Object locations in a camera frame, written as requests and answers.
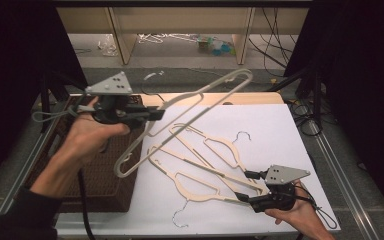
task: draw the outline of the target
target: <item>black sleeve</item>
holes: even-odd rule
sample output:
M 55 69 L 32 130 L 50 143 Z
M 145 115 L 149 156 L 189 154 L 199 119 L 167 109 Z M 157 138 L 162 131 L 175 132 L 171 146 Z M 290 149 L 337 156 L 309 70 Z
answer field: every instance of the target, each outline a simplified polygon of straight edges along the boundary
M 8 212 L 0 216 L 0 239 L 57 239 L 52 220 L 61 203 L 20 188 Z

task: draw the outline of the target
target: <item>metal hook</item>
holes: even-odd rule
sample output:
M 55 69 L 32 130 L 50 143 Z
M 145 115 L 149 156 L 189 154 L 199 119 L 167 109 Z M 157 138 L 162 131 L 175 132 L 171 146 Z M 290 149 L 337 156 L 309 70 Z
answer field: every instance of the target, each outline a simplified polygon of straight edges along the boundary
M 186 199 L 186 203 L 185 203 L 185 205 L 183 206 L 183 208 L 180 209 L 180 210 L 177 210 L 177 211 L 173 214 L 173 218 L 172 218 L 172 220 L 173 220 L 174 225 L 176 225 L 176 227 L 179 227 L 179 228 L 189 227 L 188 224 L 182 224 L 182 225 L 177 224 L 177 223 L 176 223 L 176 220 L 175 220 L 175 218 L 176 218 L 176 214 L 179 213 L 179 212 L 181 212 L 181 211 L 183 211 L 183 210 L 185 210 L 186 205 L 188 204 L 188 202 L 189 202 L 189 200 Z
M 238 140 L 239 134 L 241 134 L 241 133 L 245 133 L 246 135 L 248 135 L 248 139 L 251 141 L 251 135 L 249 135 L 249 133 L 244 132 L 244 131 L 240 131 L 240 132 L 238 132 L 238 134 L 236 134 L 236 139 L 232 143 L 234 143 Z

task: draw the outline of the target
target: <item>person's right hand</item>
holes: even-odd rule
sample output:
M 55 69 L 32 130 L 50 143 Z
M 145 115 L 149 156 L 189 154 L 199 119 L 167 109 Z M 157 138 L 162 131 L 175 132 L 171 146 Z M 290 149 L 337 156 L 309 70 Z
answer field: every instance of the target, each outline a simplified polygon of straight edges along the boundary
M 308 198 L 308 194 L 301 188 L 301 182 L 294 183 L 297 196 Z M 279 209 L 267 209 L 265 213 L 276 218 L 275 223 L 279 225 L 282 221 L 289 223 L 292 227 L 311 239 L 334 239 L 326 230 L 320 218 L 317 216 L 313 206 L 306 201 L 297 199 L 294 207 L 289 211 Z

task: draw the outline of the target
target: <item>floor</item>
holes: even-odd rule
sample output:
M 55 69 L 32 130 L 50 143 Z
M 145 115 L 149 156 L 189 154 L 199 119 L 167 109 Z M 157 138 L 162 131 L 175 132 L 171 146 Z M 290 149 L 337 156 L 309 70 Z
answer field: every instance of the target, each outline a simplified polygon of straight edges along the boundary
M 231 42 L 228 35 L 208 35 L 219 40 Z M 269 40 L 269 35 L 252 35 L 254 44 L 266 50 L 273 56 L 274 60 L 286 64 L 286 57 L 273 46 L 268 46 L 263 41 Z M 298 36 L 280 36 L 282 47 L 292 51 L 294 42 Z M 96 71 L 114 71 L 114 69 L 167 69 L 167 72 L 175 69 L 191 71 L 202 76 L 208 74 L 219 74 L 221 70 L 237 69 L 238 67 L 253 69 L 261 73 L 261 81 L 267 86 L 273 82 L 281 81 L 283 78 L 275 75 L 281 74 L 283 67 L 275 61 L 264 58 L 254 46 L 247 50 L 244 65 L 237 65 L 236 58 L 229 52 L 223 52 L 220 56 L 212 54 L 210 50 L 200 50 L 196 43 L 180 40 L 173 37 L 161 38 L 162 43 L 145 41 L 137 43 L 128 65 L 122 65 L 118 56 L 105 56 L 98 46 L 103 46 L 107 40 L 105 35 L 70 35 L 70 40 L 76 50 L 79 62 L 84 68 L 88 81 L 96 81 L 93 73 Z M 280 93 L 284 99 L 294 100 L 292 84 L 289 89 Z M 292 110 L 292 114 L 302 113 L 304 107 Z M 328 112 L 329 105 L 323 104 L 323 111 Z M 302 134 L 304 145 L 309 154 L 315 159 L 319 179 L 325 189 L 326 195 L 331 202 L 333 210 L 340 220 L 342 231 L 335 234 L 337 239 L 384 239 L 384 198 L 377 189 L 369 174 L 359 168 L 358 156 L 349 144 L 341 127 L 336 124 L 331 115 L 323 118 L 323 134 L 319 137 L 306 136 Z M 2 163 L 0 168 L 0 206 L 11 191 L 11 186 L 17 178 L 18 173 L 24 167 L 24 160 L 30 155 L 32 146 L 39 136 L 40 124 L 29 122 L 25 126 L 24 133 L 20 136 L 18 143 L 13 148 L 11 157 Z M 358 217 L 366 214 L 368 218 L 361 220 Z M 372 224 L 373 228 L 365 230 L 365 224 Z M 266 239 L 295 239 L 296 236 L 271 236 Z

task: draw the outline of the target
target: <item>gray floor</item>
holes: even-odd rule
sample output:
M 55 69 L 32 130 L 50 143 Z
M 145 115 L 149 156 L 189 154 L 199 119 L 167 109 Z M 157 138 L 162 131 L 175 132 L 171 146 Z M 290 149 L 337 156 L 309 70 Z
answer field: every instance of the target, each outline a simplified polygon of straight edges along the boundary
M 230 36 L 217 35 L 219 39 L 231 41 Z M 266 45 L 259 35 L 251 37 L 254 43 L 261 49 Z M 145 42 L 136 44 L 133 57 L 128 65 L 121 65 L 118 57 L 103 56 L 97 48 L 99 41 L 104 41 L 102 35 L 70 35 L 73 47 L 78 52 L 79 62 L 84 68 L 85 75 L 90 84 L 98 82 L 105 77 L 123 69 L 129 76 L 135 92 L 140 92 L 142 79 L 152 72 L 164 71 L 164 77 L 160 81 L 149 86 L 149 91 L 155 92 L 179 92 L 200 87 L 207 81 L 214 80 L 219 74 L 225 74 L 239 67 L 249 68 L 254 73 L 254 82 L 245 91 L 264 91 L 271 86 L 272 79 L 281 81 L 282 78 L 270 75 L 270 73 L 281 74 L 282 67 L 275 62 L 266 59 L 265 70 L 264 58 L 255 48 L 250 46 L 247 50 L 245 65 L 236 64 L 236 58 L 229 53 L 214 56 L 209 51 L 199 51 L 194 43 L 183 40 L 164 38 L 162 44 Z M 294 42 L 290 36 L 281 36 L 282 46 L 293 50 Z M 269 47 L 268 52 L 278 61 L 284 61 L 280 51 Z M 298 82 L 291 84 L 281 90 L 284 99 L 295 99 L 294 90 Z M 215 91 L 225 91 L 228 85 L 222 86 Z M 326 102 L 323 111 L 328 112 L 329 106 Z M 348 139 L 342 132 L 341 126 L 334 124 L 334 118 L 330 115 L 324 116 L 323 134 L 330 143 L 336 159 L 342 166 L 346 177 L 349 179 L 355 194 L 361 201 L 364 211 L 373 223 L 379 239 L 384 239 L 384 198 L 377 189 L 370 175 L 357 167 L 358 156 L 354 152 Z M 11 156 L 2 163 L 0 168 L 0 204 L 11 189 L 12 183 L 23 167 L 24 160 L 28 158 L 30 150 L 39 136 L 40 124 L 28 122 L 24 132 L 20 135 L 18 143 L 13 147 Z M 309 137 L 302 134 L 302 140 L 309 154 L 316 162 L 317 174 L 322 186 L 332 205 L 336 217 L 340 220 L 342 231 L 335 233 L 337 239 L 365 239 L 364 234 L 350 210 L 349 205 L 338 185 L 337 180 L 329 167 L 326 154 L 319 146 L 317 137 Z M 296 235 L 267 237 L 265 239 L 295 239 Z

